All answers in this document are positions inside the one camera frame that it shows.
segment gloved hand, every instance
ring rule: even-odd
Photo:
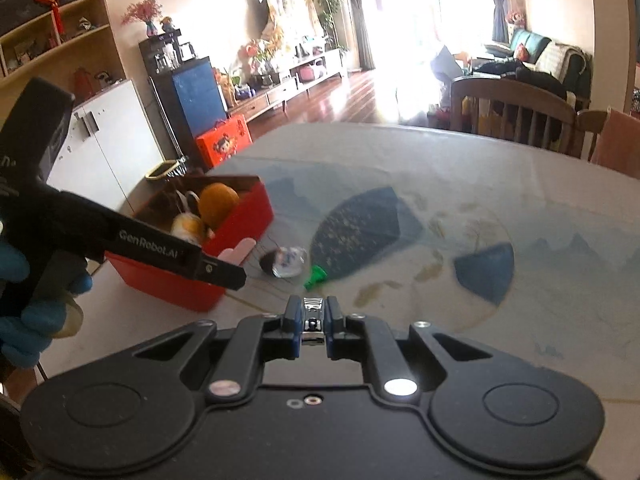
[[[29,275],[29,263],[24,255],[0,242],[0,280],[20,283]],[[87,272],[68,287],[71,294],[83,294],[91,289]],[[33,368],[40,352],[51,344],[51,338],[62,330],[68,315],[64,301],[34,301],[20,317],[0,317],[0,351],[17,368]]]

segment white door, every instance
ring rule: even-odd
[[[89,134],[81,118],[78,111],[72,115],[68,136],[47,184],[93,200],[114,211],[132,215],[127,198],[97,140]]]
[[[114,86],[82,109],[122,191],[138,209],[150,195],[145,175],[164,159],[133,82]]]

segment tv cabinet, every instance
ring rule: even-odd
[[[315,62],[318,59],[322,60],[322,64],[326,68],[326,74],[315,81],[308,83],[301,82],[299,78],[296,77],[300,67]],[[342,54],[338,49],[329,50],[317,56],[297,58],[290,68],[280,72],[281,78],[282,74],[286,72],[289,72],[289,75],[287,76],[285,74],[285,78],[281,80],[280,84],[265,88],[259,91],[254,97],[240,101],[233,108],[229,108],[228,116],[233,117],[242,114],[244,115],[244,119],[249,122],[279,105],[282,105],[282,111],[286,112],[287,101],[290,99],[302,94],[302,92],[306,92],[308,95],[311,88],[326,81],[330,77],[335,75],[340,75],[340,77],[346,76],[346,69],[342,64]]]

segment red gift box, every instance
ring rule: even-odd
[[[203,245],[203,252],[218,256],[227,248],[235,248],[244,238],[259,240],[273,221],[273,209],[267,190],[257,176],[172,178],[135,217],[169,232],[173,218],[180,212],[175,191],[194,191],[200,194],[205,187],[215,182],[234,189],[240,196],[240,202],[218,228],[215,237]],[[189,310],[208,312],[225,293],[221,286],[189,280],[124,256],[106,253],[106,257],[127,285]]]
[[[210,168],[215,168],[253,143],[244,115],[221,121],[215,128],[196,138],[202,158]]]

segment cabinet handle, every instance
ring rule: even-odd
[[[99,132],[100,128],[98,127],[98,123],[95,121],[95,117],[94,117],[94,113],[93,112],[89,112],[89,118],[92,120],[93,122],[93,126],[94,126],[94,133]]]
[[[75,112],[74,115],[76,116],[76,119],[79,122],[82,123],[82,126],[84,126],[84,129],[86,130],[86,136],[87,137],[91,137],[91,130],[89,129],[89,126],[87,125],[86,121],[84,120],[84,116],[81,117],[78,112]]]

